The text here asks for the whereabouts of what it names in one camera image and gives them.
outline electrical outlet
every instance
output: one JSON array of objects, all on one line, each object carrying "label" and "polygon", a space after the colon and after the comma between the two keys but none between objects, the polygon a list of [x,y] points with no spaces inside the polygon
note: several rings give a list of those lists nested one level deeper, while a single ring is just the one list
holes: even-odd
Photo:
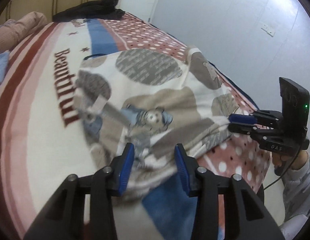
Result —
[{"label": "electrical outlet", "polygon": [[266,24],[262,24],[261,29],[268,32],[268,26]]},{"label": "electrical outlet", "polygon": [[274,34],[275,34],[275,30],[273,28],[271,28],[271,27],[268,27],[267,33],[273,37]]},{"label": "electrical outlet", "polygon": [[261,29],[264,30],[264,31],[266,31],[266,32],[267,32],[269,35],[271,35],[272,37],[273,37],[274,34],[275,34],[275,30],[274,30],[272,27],[270,27],[270,26],[268,26],[268,25],[266,25],[266,24],[264,24],[264,23],[261,24]]}]

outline black jacket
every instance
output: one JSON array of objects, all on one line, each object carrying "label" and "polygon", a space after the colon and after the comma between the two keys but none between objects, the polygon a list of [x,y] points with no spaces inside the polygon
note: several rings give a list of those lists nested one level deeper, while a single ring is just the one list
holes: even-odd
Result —
[{"label": "black jacket", "polygon": [[115,9],[119,0],[97,0],[82,3],[53,16],[54,22],[69,22],[74,19],[120,20],[125,12]]}]

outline white wall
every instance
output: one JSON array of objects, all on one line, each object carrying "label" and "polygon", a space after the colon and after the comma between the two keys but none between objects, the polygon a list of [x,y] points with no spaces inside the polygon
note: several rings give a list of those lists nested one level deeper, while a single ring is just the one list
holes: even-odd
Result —
[{"label": "white wall", "polygon": [[152,24],[199,47],[261,109],[281,110],[279,76],[310,92],[310,19],[297,0],[159,0]]}]

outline bed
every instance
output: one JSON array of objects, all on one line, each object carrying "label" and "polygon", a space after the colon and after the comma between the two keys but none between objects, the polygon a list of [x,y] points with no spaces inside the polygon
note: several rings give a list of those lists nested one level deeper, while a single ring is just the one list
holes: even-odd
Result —
[{"label": "bed", "polygon": [[[11,237],[24,236],[67,175],[81,177],[98,169],[72,105],[76,75],[85,57],[131,49],[186,60],[185,44],[129,13],[120,21],[50,23],[10,53],[9,71],[0,86],[0,225]],[[68,84],[64,87],[58,85],[58,73],[54,73],[58,57],[65,57],[67,63],[66,75],[62,73]],[[256,106],[250,98],[214,70],[240,111],[253,112]],[[259,149],[249,136],[232,134],[198,163],[221,176],[239,173],[257,192],[269,168],[270,152]],[[219,238],[223,239],[220,200]],[[196,199],[186,197],[173,172],[143,198],[114,206],[119,239],[190,239],[195,209]],[[87,213],[85,221],[89,222]]]}]

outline polka dot fabric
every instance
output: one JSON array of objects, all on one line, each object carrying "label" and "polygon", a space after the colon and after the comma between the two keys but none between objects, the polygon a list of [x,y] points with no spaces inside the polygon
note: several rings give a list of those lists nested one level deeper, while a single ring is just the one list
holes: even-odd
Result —
[{"label": "polka dot fabric", "polygon": [[[126,13],[122,20],[99,20],[116,41],[119,50],[151,49],[179,60],[186,60],[186,45],[167,33],[135,16]],[[215,69],[220,81],[231,92],[243,114],[253,112],[251,104],[228,80]],[[258,143],[246,135],[234,134],[231,138],[198,159],[201,166],[215,174],[231,177],[238,173],[257,192],[270,163],[270,153],[259,149]]]},{"label": "polka dot fabric", "polygon": [[122,20],[100,20],[109,33],[112,34],[117,46],[124,43],[119,50],[151,49],[176,59],[186,59],[186,46],[164,33],[163,31],[143,22],[135,16],[126,13]]}]

